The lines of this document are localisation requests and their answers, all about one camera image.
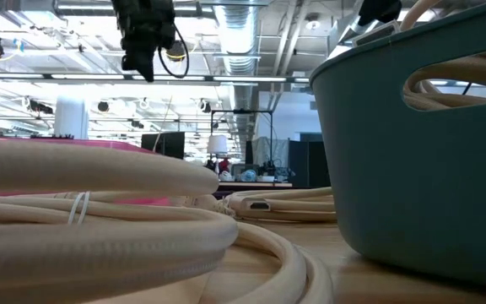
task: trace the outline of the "white pillar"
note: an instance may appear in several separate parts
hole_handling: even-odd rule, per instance
[[[88,139],[89,106],[82,97],[59,95],[56,105],[54,135],[73,135],[74,139]]]

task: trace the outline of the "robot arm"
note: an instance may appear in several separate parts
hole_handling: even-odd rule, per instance
[[[121,60],[121,68],[125,71],[137,70],[148,82],[154,81],[153,58],[155,51],[166,71],[175,77],[183,78],[188,72],[188,56],[186,71],[183,75],[174,75],[165,66],[160,51],[170,49],[176,41],[176,32],[183,41],[174,21],[176,11],[172,0],[111,0],[116,11],[117,26],[121,31],[121,48],[125,56]]]

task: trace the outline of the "teal plastic basket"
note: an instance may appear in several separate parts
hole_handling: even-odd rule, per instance
[[[486,51],[486,4],[354,48],[310,81],[338,224],[367,258],[486,285],[486,105],[417,111],[424,66]]]

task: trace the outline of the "wooden table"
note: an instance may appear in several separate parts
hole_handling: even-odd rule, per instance
[[[336,225],[259,222],[301,245],[332,274],[336,304],[486,304],[486,289],[373,263],[352,250]],[[279,262],[268,255],[232,247],[211,274],[165,287],[119,296],[94,304],[215,304],[242,296],[277,272]]]
[[[222,187],[265,187],[265,188],[291,188],[289,182],[219,182],[219,189]]]

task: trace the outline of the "coiled hose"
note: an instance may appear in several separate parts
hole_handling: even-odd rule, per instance
[[[237,217],[254,220],[337,220],[330,187],[311,190],[245,191],[225,199]]]
[[[439,1],[417,1],[404,17],[400,29],[410,30],[418,18]],[[486,85],[486,52],[421,68],[408,78],[403,88],[405,101],[419,110],[444,110],[486,104],[486,98],[483,97],[441,94],[428,79],[453,79]]]
[[[0,191],[63,193],[0,197],[0,303],[77,303],[166,285],[213,270],[234,242],[282,267],[232,303],[331,303],[327,269],[271,231],[202,209],[96,201],[200,197],[217,186],[211,171],[160,155],[0,140]],[[82,225],[67,224],[70,191],[92,191]]]

